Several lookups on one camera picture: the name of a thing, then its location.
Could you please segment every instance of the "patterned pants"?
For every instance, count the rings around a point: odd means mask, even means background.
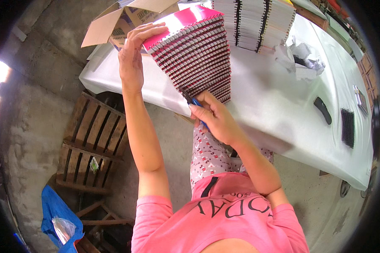
[[[190,184],[193,190],[198,180],[222,172],[246,173],[245,166],[239,168],[232,162],[223,145],[210,133],[203,133],[203,124],[194,128],[193,157],[190,165]],[[273,164],[273,152],[261,149],[261,153]]]

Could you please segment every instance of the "crumpled paper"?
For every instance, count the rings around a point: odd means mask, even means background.
[[[284,41],[275,46],[275,59],[288,70],[289,73],[295,73],[297,80],[304,80],[311,83],[317,76],[324,72],[325,64],[320,60],[307,59],[311,54],[311,50],[306,43],[296,45],[295,37],[292,39],[293,44],[286,46]],[[294,61],[294,57],[298,57],[304,61],[304,65]]]

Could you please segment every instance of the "red notebook cover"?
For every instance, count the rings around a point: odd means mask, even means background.
[[[196,5],[194,7],[190,7],[182,11],[178,11],[170,15],[167,15],[166,17],[159,19],[155,23],[165,22],[169,30],[162,34],[148,38],[144,41],[143,46],[146,50],[149,50],[152,48],[154,44],[159,43],[159,41],[167,37],[169,34],[174,34],[185,27],[191,26],[194,23],[199,23],[204,19],[209,19],[217,15],[223,15],[223,13],[202,7],[200,5]]]

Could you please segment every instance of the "light fixture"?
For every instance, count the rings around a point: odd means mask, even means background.
[[[0,61],[0,83],[3,83],[6,81],[9,72],[10,72],[9,66],[7,66],[7,64],[5,64],[4,62]]]

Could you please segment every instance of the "pink t-shirt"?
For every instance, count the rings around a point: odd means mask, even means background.
[[[192,200],[175,214],[164,197],[138,199],[132,252],[200,252],[228,238],[245,240],[260,253],[309,252],[292,205],[272,210],[248,175],[214,176],[218,181],[208,197],[200,198],[211,176],[197,182]]]

